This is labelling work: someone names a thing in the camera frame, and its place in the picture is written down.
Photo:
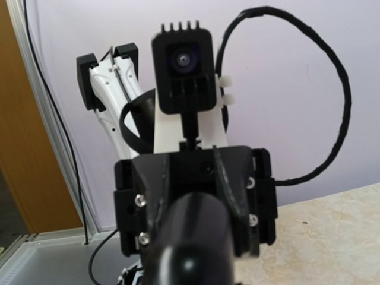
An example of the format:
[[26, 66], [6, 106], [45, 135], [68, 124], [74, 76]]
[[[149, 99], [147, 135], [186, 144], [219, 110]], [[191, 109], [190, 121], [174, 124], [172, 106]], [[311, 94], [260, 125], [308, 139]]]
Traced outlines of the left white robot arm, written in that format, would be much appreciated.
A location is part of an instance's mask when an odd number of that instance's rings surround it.
[[[185, 150], [180, 117], [161, 111], [157, 90], [141, 90], [135, 43], [110, 48], [101, 60], [94, 54], [79, 56], [77, 80], [86, 109], [95, 112], [120, 160]], [[252, 237], [272, 245], [278, 212], [267, 150], [252, 150], [252, 170], [247, 182], [249, 218], [257, 222], [251, 226]]]

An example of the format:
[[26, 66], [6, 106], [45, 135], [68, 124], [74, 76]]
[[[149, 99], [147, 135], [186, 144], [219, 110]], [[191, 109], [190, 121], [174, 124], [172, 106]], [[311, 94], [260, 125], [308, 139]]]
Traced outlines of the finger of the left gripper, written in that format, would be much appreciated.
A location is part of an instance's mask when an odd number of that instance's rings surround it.
[[178, 154], [144, 154], [132, 159], [134, 195], [145, 198], [137, 206], [132, 226], [132, 253], [178, 244]]
[[236, 257], [258, 257], [259, 227], [251, 226], [250, 215], [258, 216], [252, 151], [249, 147], [213, 147], [218, 198], [225, 204], [232, 225]]

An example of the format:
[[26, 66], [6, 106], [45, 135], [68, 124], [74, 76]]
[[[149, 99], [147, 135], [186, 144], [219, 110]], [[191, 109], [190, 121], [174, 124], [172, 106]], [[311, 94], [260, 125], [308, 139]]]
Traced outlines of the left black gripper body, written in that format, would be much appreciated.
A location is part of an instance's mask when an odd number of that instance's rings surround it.
[[[212, 149], [175, 153], [178, 154], [178, 199], [194, 193], [208, 194], [219, 199], [216, 191]], [[143, 196], [134, 195], [132, 160], [120, 160], [115, 164], [115, 185], [116, 226], [120, 233], [121, 250], [124, 255], [131, 256], [133, 255], [132, 226], [137, 216], [134, 203], [136, 202], [139, 207], [145, 203]], [[250, 221], [251, 225], [256, 223], [256, 221]]]

